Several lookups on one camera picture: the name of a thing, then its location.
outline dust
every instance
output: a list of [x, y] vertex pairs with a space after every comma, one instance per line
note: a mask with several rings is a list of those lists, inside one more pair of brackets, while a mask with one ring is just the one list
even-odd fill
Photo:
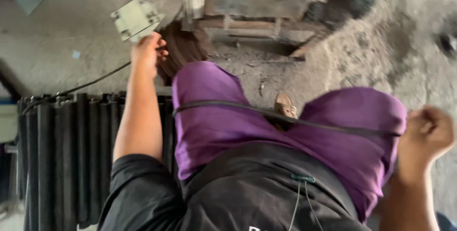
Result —
[[416, 30], [416, 22], [402, 11], [396, 11], [392, 20], [378, 24], [377, 29], [385, 33], [387, 44], [393, 49], [391, 71], [386, 75], [387, 82], [394, 89], [402, 77], [412, 70], [406, 61], [408, 54], [414, 52], [412, 34]]

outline metal bracket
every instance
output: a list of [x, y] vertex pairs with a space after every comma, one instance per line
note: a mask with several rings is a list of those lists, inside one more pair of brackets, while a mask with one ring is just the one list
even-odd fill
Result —
[[122, 41], [137, 42], [154, 31], [164, 18], [147, 0], [133, 0], [110, 14]]

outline wire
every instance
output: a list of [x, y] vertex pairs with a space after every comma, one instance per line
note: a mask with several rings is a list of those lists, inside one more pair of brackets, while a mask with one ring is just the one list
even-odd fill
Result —
[[[301, 185], [301, 183], [302, 183], [302, 182], [300, 182], [300, 181], [298, 182], [297, 201], [296, 201], [296, 203], [295, 203], [295, 209], [294, 209], [293, 214], [292, 214], [292, 220], [290, 221], [290, 225], [289, 225], [288, 231], [290, 231], [290, 230], [292, 229], [292, 227], [293, 227], [293, 221], [294, 221], [294, 219], [295, 219], [295, 214], [297, 213], [298, 202], [299, 202], [299, 200], [300, 200], [300, 185]], [[314, 215], [314, 217], [315, 217], [316, 220], [317, 220], [317, 224], [319, 225], [320, 230], [323, 231], [322, 226], [320, 225], [319, 219], [317, 218], [316, 213], [314, 212], [313, 206], [311, 205], [311, 201], [309, 200], [307, 184], [308, 184], [308, 182], [305, 182], [305, 194], [306, 194], [306, 199], [308, 200], [309, 207], [311, 208], [311, 211], [313, 212], [313, 215]]]
[[290, 221], [290, 225], [289, 225], [289, 230], [290, 231], [292, 229], [292, 225], [293, 225], [293, 220], [295, 218], [295, 214], [297, 213], [297, 209], [298, 209], [298, 201], [300, 200], [300, 184], [302, 182], [298, 182], [298, 189], [297, 189], [297, 202], [295, 203], [295, 209], [293, 211], [293, 214], [292, 214], [292, 220]]
[[27, 107], [23, 110], [23, 112], [22, 112], [21, 115], [24, 116], [24, 115], [25, 115], [28, 111], [30, 111], [33, 107], [36, 107], [36, 106], [38, 106], [38, 105], [40, 105], [40, 104], [43, 104], [43, 103], [48, 102], [48, 101], [50, 101], [50, 100], [53, 100], [53, 99], [55, 99], [55, 98], [57, 98], [57, 97], [59, 97], [59, 96], [63, 96], [63, 95], [72, 93], [72, 92], [74, 92], [74, 91], [76, 91], [76, 90], [79, 90], [79, 89], [82, 89], [82, 88], [86, 88], [86, 87], [88, 87], [88, 86], [90, 86], [90, 85], [93, 85], [93, 84], [95, 84], [95, 83], [97, 83], [97, 82], [99, 82], [99, 81], [101, 81], [101, 80], [104, 80], [105, 78], [107, 78], [107, 77], [113, 75], [114, 73], [116, 73], [116, 72], [122, 70], [123, 68], [129, 66], [131, 63], [132, 63], [132, 62], [129, 61], [128, 63], [126, 63], [126, 64], [120, 66], [119, 68], [117, 68], [117, 69], [115, 69], [115, 70], [113, 70], [113, 71], [111, 71], [111, 72], [109, 72], [109, 73], [107, 73], [107, 74], [105, 74], [105, 75], [103, 75], [103, 76], [101, 76], [101, 77], [95, 79], [94, 81], [89, 82], [89, 83], [85, 83], [85, 84], [83, 84], [83, 85], [81, 85], [81, 86], [78, 86], [78, 87], [76, 87], [76, 88], [72, 88], [72, 89], [70, 89], [70, 90], [66, 90], [66, 91], [57, 93], [57, 94], [55, 94], [55, 95], [53, 95], [53, 96], [46, 97], [46, 98], [44, 98], [44, 99], [42, 99], [42, 100], [39, 100], [39, 101], [36, 101], [36, 102], [31, 102], [30, 105], [27, 106]]
[[229, 107], [236, 107], [236, 108], [244, 108], [244, 109], [249, 109], [252, 111], [260, 112], [263, 115], [277, 118], [283, 121], [291, 122], [291, 123], [298, 123], [298, 124], [303, 124], [311, 127], [317, 127], [317, 128], [323, 128], [323, 129], [332, 129], [336, 131], [341, 131], [347, 134], [352, 134], [352, 135], [360, 135], [360, 136], [401, 136], [400, 134], [397, 134], [395, 132], [387, 131], [387, 130], [374, 130], [374, 129], [366, 129], [366, 128], [355, 128], [355, 127], [339, 127], [339, 126], [329, 126], [329, 125], [321, 125], [317, 123], [312, 123], [309, 121], [305, 121], [302, 119], [296, 119], [296, 118], [291, 118], [287, 117], [269, 110], [265, 109], [259, 109], [250, 105], [245, 105], [245, 104], [240, 104], [240, 103], [235, 103], [235, 102], [228, 102], [228, 101], [195, 101], [191, 103], [185, 103], [175, 109], [173, 111], [173, 117], [176, 116], [176, 114], [180, 111], [183, 111], [185, 109], [189, 108], [194, 108], [194, 107], [203, 107], [203, 106], [229, 106]]
[[313, 215], [314, 215], [314, 217], [316, 218], [317, 223], [319, 224], [320, 230], [323, 231], [322, 226], [320, 225], [319, 219], [317, 218], [316, 213], [315, 213], [314, 210], [313, 210], [313, 206], [311, 205], [311, 201], [309, 200], [309, 197], [308, 197], [308, 187], [306, 186], [306, 184], [308, 184], [308, 182], [305, 182], [306, 199], [308, 200], [309, 207], [311, 208], [311, 211], [313, 212]]

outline metal rod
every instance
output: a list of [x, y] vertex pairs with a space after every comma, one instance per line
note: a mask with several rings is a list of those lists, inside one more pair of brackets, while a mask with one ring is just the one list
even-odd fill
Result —
[[[21, 113], [27, 107], [27, 99], [22, 98], [18, 104], [18, 113]], [[18, 156], [18, 192], [19, 199], [25, 197], [27, 189], [27, 173], [28, 173], [28, 154], [27, 154], [27, 117], [19, 114], [18, 117], [18, 136], [19, 136], [19, 156]]]
[[54, 109], [38, 106], [38, 230], [54, 230]]
[[111, 108], [111, 155], [113, 153], [114, 144], [116, 143], [117, 130], [121, 122], [121, 115], [119, 113], [119, 103], [117, 95], [111, 95], [110, 108]]
[[164, 125], [163, 125], [163, 158], [164, 165], [170, 173], [173, 173], [173, 104], [170, 99], [165, 99], [164, 103]]
[[12, 154], [6, 152], [6, 145], [0, 145], [0, 204], [9, 199]]
[[54, 182], [54, 220], [55, 230], [64, 231], [64, 149], [63, 149], [63, 125], [64, 111], [60, 107], [60, 103], [55, 105], [54, 119], [54, 140], [55, 140], [55, 182]]
[[100, 194], [102, 203], [110, 193], [111, 173], [110, 105], [100, 104]]
[[78, 122], [78, 223], [89, 219], [89, 102], [87, 94], [76, 94]]
[[64, 230], [75, 231], [77, 226], [77, 145], [75, 103], [62, 104], [62, 147], [64, 170]]
[[102, 206], [100, 198], [100, 102], [89, 103], [89, 223], [95, 225], [100, 218]]
[[29, 225], [31, 230], [38, 229], [38, 127], [37, 112], [32, 108], [26, 117], [27, 154], [28, 154], [28, 202]]

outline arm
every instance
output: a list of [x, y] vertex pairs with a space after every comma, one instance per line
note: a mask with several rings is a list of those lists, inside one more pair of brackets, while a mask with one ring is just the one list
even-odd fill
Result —
[[167, 51], [156, 49], [165, 45], [154, 32], [132, 47], [132, 69], [113, 161], [128, 154], [146, 154], [162, 161], [162, 126], [154, 78], [157, 57], [164, 60], [168, 55]]
[[452, 147], [452, 120], [431, 106], [411, 112], [398, 144], [398, 173], [381, 214], [381, 231], [438, 231], [431, 166]]

